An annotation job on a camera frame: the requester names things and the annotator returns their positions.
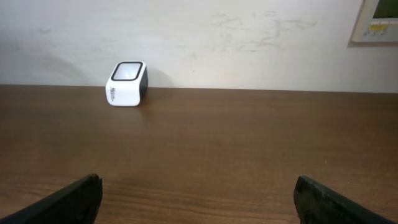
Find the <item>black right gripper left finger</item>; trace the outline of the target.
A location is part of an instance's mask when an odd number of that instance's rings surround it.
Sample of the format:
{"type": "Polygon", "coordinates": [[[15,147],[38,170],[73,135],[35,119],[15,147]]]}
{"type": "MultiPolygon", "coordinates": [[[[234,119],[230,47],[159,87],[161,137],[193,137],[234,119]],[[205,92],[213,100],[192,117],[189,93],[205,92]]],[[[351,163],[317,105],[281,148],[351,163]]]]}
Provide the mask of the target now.
{"type": "Polygon", "coordinates": [[[2,218],[1,224],[93,224],[102,198],[102,179],[90,174],[2,218]]]}

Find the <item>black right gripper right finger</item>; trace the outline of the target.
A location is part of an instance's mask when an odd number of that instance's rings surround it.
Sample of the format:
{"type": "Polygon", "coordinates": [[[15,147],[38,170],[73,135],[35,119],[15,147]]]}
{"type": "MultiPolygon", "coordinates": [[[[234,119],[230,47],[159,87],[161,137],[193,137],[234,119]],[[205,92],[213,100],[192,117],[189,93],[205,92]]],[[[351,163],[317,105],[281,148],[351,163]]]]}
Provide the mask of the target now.
{"type": "Polygon", "coordinates": [[[300,224],[394,224],[305,175],[297,179],[294,204],[300,224]]]}

